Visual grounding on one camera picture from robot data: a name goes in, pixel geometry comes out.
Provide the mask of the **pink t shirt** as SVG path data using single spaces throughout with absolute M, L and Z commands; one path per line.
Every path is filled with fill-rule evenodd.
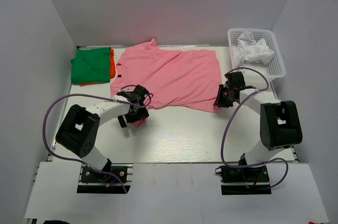
M 129 47 L 116 63 L 111 95 L 126 85 L 141 85 L 153 94 L 147 109 L 181 106 L 218 113 L 214 106 L 222 75 L 213 50 L 162 50 L 156 40 Z

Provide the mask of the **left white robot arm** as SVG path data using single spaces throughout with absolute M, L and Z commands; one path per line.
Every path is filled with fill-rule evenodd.
M 112 99 L 103 99 L 90 107 L 73 105 L 55 140 L 81 162 L 94 168 L 93 174 L 99 181 L 107 181 L 111 177 L 111 161 L 95 147 L 99 127 L 114 118 L 118 119 L 121 128 L 144 121 L 149 117 L 147 106 L 151 97 L 146 88 L 134 85 L 133 90 L 123 88 Z

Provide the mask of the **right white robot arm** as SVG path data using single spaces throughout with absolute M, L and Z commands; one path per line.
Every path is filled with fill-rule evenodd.
M 221 140 L 221 161 L 230 168 L 238 169 L 239 176 L 245 181 L 251 181 L 257 176 L 257 167 L 264 166 L 283 158 L 276 157 L 279 152 L 298 145 L 303 140 L 301 123 L 295 102 L 281 101 L 266 93 L 269 81 L 258 72 L 266 86 L 257 89 L 246 85 L 243 73 L 232 69 L 224 76 L 226 82 L 219 85 L 218 95 L 214 105 L 221 108 L 232 107 L 236 102 L 238 106 L 230 116 Z M 260 140 L 248 152 L 244 153 L 238 165 L 228 163 L 224 158 L 224 145 L 232 121 L 242 106 L 246 106 L 259 115 Z

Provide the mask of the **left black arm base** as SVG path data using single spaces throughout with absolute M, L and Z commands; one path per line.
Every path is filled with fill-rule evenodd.
M 133 179 L 132 164 L 113 164 L 110 172 L 118 177 L 124 185 L 113 176 L 100 174 L 82 166 L 77 186 L 78 194 L 125 194 L 129 191 Z

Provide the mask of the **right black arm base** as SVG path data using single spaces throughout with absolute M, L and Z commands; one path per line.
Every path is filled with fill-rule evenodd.
M 215 169 L 220 176 L 222 195 L 267 195 L 271 194 L 266 166 L 234 169 L 220 166 Z

